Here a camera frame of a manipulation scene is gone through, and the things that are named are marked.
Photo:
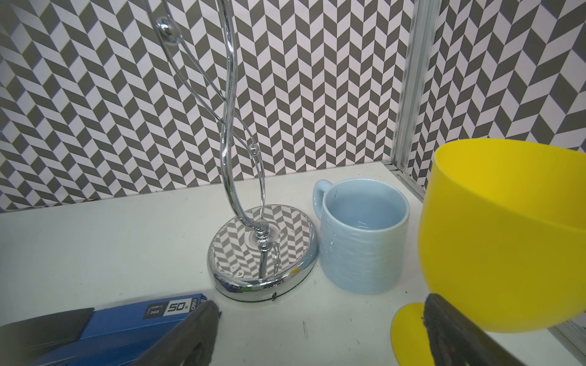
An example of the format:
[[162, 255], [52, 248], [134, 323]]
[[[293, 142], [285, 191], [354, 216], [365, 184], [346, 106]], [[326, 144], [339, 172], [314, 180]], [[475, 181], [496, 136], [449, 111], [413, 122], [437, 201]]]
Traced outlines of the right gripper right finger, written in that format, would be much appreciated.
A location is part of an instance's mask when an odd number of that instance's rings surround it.
[[522, 365], [439, 294], [424, 303], [424, 326], [436, 365]]

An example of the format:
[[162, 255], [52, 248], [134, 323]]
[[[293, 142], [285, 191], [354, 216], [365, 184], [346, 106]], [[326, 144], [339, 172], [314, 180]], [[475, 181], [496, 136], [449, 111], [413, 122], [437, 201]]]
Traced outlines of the yellow plastic goblet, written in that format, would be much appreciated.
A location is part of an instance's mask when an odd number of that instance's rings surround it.
[[[418, 254], [429, 294], [490, 337], [584, 313], [584, 153], [520, 140], [442, 145], [424, 197]], [[436, 365], [424, 303], [404, 306], [392, 321], [400, 365]]]

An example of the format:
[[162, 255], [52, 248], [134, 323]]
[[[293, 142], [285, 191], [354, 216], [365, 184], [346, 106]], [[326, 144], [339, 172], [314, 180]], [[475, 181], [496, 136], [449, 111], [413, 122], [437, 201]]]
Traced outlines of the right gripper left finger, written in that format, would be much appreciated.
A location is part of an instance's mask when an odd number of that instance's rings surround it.
[[218, 305], [204, 302], [132, 365], [210, 365], [220, 318]]

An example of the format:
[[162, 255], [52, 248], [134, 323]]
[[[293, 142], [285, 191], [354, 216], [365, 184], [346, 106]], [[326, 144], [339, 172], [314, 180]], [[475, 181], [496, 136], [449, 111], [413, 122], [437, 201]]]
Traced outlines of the light blue ceramic mug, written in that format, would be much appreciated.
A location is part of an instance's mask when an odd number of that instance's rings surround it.
[[320, 221], [319, 259], [327, 278], [354, 294], [377, 295], [399, 281], [410, 204], [381, 181], [318, 181], [314, 212]]

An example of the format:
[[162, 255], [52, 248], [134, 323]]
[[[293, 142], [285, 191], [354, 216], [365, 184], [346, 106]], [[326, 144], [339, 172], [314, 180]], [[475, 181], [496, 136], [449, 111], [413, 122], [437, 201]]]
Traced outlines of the blue black stapler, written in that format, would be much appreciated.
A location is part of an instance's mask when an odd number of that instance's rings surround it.
[[1, 327], [1, 363], [130, 365], [206, 301], [187, 294], [9, 323]]

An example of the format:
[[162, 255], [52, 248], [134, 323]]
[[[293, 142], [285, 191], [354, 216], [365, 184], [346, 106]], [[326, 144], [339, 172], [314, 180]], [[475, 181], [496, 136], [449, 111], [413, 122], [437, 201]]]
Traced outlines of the aluminium corner post right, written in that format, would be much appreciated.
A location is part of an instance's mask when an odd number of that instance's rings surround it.
[[403, 173], [408, 167], [440, 5], [440, 1], [432, 0], [414, 3], [414, 17], [409, 32], [406, 67], [391, 154], [392, 164]]

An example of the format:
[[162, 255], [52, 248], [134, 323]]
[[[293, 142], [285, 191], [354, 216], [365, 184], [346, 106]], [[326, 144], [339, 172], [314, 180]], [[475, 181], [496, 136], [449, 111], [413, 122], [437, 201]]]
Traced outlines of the chrome mug tree stand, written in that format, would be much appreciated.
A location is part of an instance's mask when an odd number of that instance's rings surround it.
[[[144, 3], [166, 60], [196, 102], [220, 125], [221, 181], [235, 215], [218, 230], [209, 246], [210, 275], [215, 288], [232, 300], [247, 303], [275, 300], [300, 285], [311, 273], [318, 256], [317, 230], [303, 211], [284, 204], [267, 204], [266, 172], [258, 140], [246, 123], [241, 124], [244, 129], [242, 137], [233, 132], [235, 122], [243, 121], [237, 106], [238, 42], [233, 7], [227, 1], [218, 2], [227, 54], [227, 79], [224, 88], [215, 89], [223, 103], [223, 113], [217, 114], [192, 87], [189, 79], [181, 74], [172, 58], [171, 48], [183, 48], [204, 81], [214, 85], [187, 47], [168, 2], [162, 5], [164, 13], [157, 17], [150, 3]], [[232, 148], [238, 143], [247, 151], [259, 182], [260, 204], [249, 210], [241, 205], [233, 177]]]

